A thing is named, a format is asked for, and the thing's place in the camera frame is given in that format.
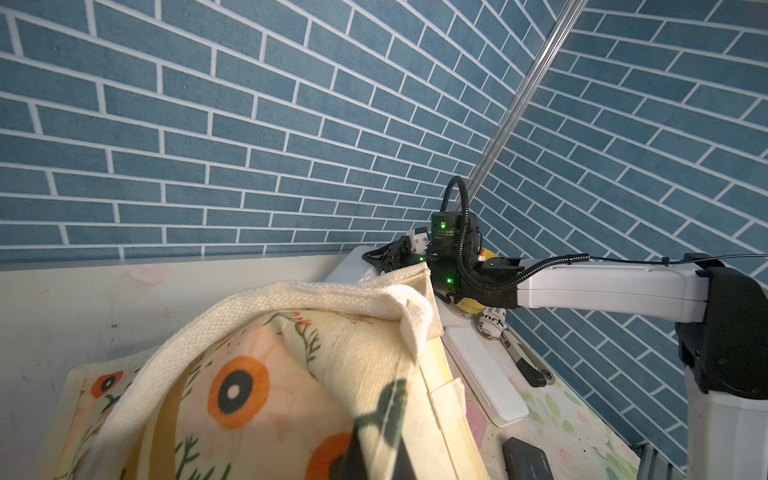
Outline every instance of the black cable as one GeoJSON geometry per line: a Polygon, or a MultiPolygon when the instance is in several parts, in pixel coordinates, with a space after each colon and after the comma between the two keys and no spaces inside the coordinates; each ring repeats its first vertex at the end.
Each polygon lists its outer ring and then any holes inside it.
{"type": "Polygon", "coordinates": [[[699,258],[696,260],[622,260],[619,258],[607,258],[607,257],[589,257],[590,260],[605,260],[606,262],[617,263],[639,263],[641,265],[684,265],[685,263],[704,262],[708,260],[726,260],[729,258],[755,258],[755,257],[768,257],[768,253],[738,253],[734,255],[719,255],[718,257],[699,258]]]}
{"type": "Polygon", "coordinates": [[[458,195],[462,199],[462,212],[464,215],[462,229],[459,233],[456,266],[458,267],[459,274],[462,276],[462,280],[464,280],[469,286],[485,292],[501,292],[502,290],[510,289],[518,283],[527,280],[530,276],[542,271],[549,266],[562,265],[563,263],[586,262],[589,260],[588,253],[577,253],[575,255],[563,255],[561,257],[547,258],[538,263],[535,263],[534,265],[531,265],[529,268],[503,282],[485,282],[482,278],[480,278],[477,272],[467,267],[464,258],[464,248],[467,234],[469,232],[469,198],[467,195],[467,186],[464,183],[464,179],[462,179],[459,175],[453,177],[448,182],[448,186],[445,188],[445,195],[442,198],[442,204],[443,207],[448,207],[448,201],[451,196],[451,189],[454,185],[458,185],[458,195]]]}
{"type": "Polygon", "coordinates": [[[451,201],[451,190],[453,190],[453,186],[456,185],[457,182],[464,183],[464,179],[461,178],[459,175],[456,175],[451,180],[448,181],[448,185],[445,186],[445,194],[442,196],[442,205],[440,205],[440,211],[445,212],[448,209],[448,202],[451,201]]]}

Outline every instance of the orange flower print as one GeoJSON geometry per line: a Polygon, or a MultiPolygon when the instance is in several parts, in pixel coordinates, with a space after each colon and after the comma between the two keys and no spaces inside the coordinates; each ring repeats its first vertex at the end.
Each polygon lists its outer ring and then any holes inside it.
{"type": "Polygon", "coordinates": [[[564,464],[569,464],[574,461],[574,456],[566,449],[560,449],[558,455],[560,455],[560,460],[564,464]]]}
{"type": "Polygon", "coordinates": [[[351,434],[339,433],[323,440],[323,443],[312,452],[310,463],[306,466],[304,480],[338,478],[344,454],[351,439],[351,434]]]}
{"type": "Polygon", "coordinates": [[[110,373],[108,375],[102,375],[96,379],[91,387],[91,395],[95,399],[103,396],[114,388],[115,385],[123,378],[123,372],[110,373]]]}
{"type": "Polygon", "coordinates": [[[208,414],[227,430],[247,424],[270,396],[270,374],[262,362],[238,356],[221,367],[208,391],[208,414]]]}

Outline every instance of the metal pole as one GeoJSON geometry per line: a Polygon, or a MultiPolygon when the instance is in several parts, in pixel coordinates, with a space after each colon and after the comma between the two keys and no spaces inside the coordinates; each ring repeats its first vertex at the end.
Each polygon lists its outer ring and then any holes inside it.
{"type": "Polygon", "coordinates": [[[499,154],[501,154],[504,145],[507,143],[509,137],[512,135],[512,131],[517,126],[520,117],[531,102],[533,94],[541,83],[541,79],[547,74],[555,55],[560,51],[560,47],[563,45],[568,33],[571,32],[579,15],[584,11],[584,7],[587,6],[587,2],[588,0],[571,0],[565,6],[560,18],[558,18],[557,23],[554,25],[552,33],[545,42],[544,47],[538,53],[536,61],[534,62],[533,67],[531,67],[531,71],[525,76],[520,84],[515,99],[502,116],[493,137],[491,137],[488,145],[485,146],[477,165],[475,165],[475,168],[469,175],[467,181],[467,193],[470,202],[475,198],[478,190],[480,190],[480,186],[483,181],[485,181],[485,177],[488,176],[488,172],[491,171],[491,167],[499,154]]]}

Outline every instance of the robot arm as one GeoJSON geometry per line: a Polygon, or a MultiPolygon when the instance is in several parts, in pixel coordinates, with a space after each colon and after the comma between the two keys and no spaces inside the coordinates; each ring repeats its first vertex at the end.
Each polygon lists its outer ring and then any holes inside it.
{"type": "Polygon", "coordinates": [[[415,234],[363,259],[385,271],[427,261],[435,294],[454,303],[468,297],[487,307],[575,308],[675,322],[689,402],[688,478],[768,476],[768,299],[757,281],[702,253],[686,254],[686,263],[588,262],[593,257],[585,253],[482,261],[482,235],[460,177],[432,214],[429,248],[415,234]],[[462,210],[446,211],[454,185],[462,210]]]}
{"type": "MultiPolygon", "coordinates": [[[[522,260],[521,266],[537,260],[522,260]]],[[[518,306],[636,313],[700,323],[709,280],[694,263],[673,266],[612,262],[551,266],[517,285],[518,306]]]]}

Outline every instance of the blue brick wall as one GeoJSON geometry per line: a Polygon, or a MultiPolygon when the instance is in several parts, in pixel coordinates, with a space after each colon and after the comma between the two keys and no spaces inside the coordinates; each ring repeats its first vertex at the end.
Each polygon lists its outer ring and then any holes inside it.
{"type": "Polygon", "coordinates": [[[0,262],[389,242],[562,3],[1,0],[0,262]]]}
{"type": "MultiPolygon", "coordinates": [[[[509,255],[768,250],[768,5],[592,0],[473,203],[509,255]]],[[[730,265],[768,286],[768,263],[730,265]]],[[[672,323],[574,310],[512,325],[629,443],[686,464],[672,323]]]]}

